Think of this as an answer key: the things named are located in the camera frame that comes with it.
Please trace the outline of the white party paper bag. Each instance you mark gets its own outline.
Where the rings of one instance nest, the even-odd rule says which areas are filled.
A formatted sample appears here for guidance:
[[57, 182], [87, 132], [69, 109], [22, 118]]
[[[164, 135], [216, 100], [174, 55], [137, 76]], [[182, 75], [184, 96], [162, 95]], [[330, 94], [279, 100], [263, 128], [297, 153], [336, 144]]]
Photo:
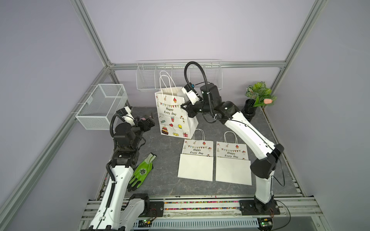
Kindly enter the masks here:
[[238, 141], [237, 135], [234, 135], [233, 142], [228, 142], [224, 133], [224, 141], [216, 143], [216, 170], [215, 180], [217, 182], [226, 182], [241, 185], [252, 185], [251, 179], [251, 161], [249, 160], [247, 145]]

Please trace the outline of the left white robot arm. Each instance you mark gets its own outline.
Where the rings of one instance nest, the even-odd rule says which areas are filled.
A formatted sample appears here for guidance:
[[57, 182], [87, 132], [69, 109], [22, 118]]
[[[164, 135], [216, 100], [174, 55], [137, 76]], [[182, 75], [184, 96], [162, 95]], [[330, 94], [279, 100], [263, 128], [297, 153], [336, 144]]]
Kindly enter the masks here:
[[139, 120], [115, 114], [109, 131], [114, 142], [113, 157], [106, 164], [109, 181], [100, 207], [90, 223], [89, 231], [131, 231], [136, 220], [149, 211], [149, 198], [145, 193], [130, 197], [122, 208], [129, 182], [134, 175], [143, 133], [154, 127], [147, 116]]

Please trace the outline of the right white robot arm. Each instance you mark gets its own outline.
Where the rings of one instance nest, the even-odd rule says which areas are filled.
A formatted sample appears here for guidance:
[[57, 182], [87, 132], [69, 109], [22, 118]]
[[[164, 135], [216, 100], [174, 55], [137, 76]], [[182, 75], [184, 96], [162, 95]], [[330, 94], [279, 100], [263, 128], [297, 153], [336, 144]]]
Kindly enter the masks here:
[[272, 192], [272, 182], [276, 165], [284, 151], [281, 144], [274, 144], [264, 137], [231, 101], [222, 101], [218, 87], [206, 83], [198, 94], [191, 84], [181, 88], [187, 97], [181, 104], [190, 117], [209, 114], [216, 121], [231, 129], [253, 151], [256, 160], [251, 164], [251, 172], [256, 178], [256, 192], [253, 200], [242, 202], [241, 211], [247, 215], [278, 215], [277, 201]]

